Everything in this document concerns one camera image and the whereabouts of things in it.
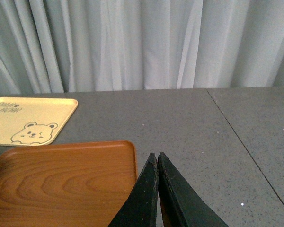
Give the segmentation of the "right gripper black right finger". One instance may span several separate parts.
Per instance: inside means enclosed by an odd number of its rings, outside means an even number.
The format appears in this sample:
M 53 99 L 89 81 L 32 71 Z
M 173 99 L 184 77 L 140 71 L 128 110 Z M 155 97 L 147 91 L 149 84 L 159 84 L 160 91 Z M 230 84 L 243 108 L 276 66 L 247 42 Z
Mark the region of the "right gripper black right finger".
M 165 227 L 226 227 L 164 152 L 158 156 L 159 198 Z

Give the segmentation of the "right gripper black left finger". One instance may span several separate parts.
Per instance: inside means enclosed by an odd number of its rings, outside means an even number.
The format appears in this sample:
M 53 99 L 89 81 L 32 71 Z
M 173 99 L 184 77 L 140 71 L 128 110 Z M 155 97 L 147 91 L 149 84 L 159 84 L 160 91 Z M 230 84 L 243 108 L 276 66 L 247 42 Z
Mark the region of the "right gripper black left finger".
M 128 199 L 109 223 L 109 226 L 156 226 L 158 180 L 158 162 L 155 154 L 150 153 Z

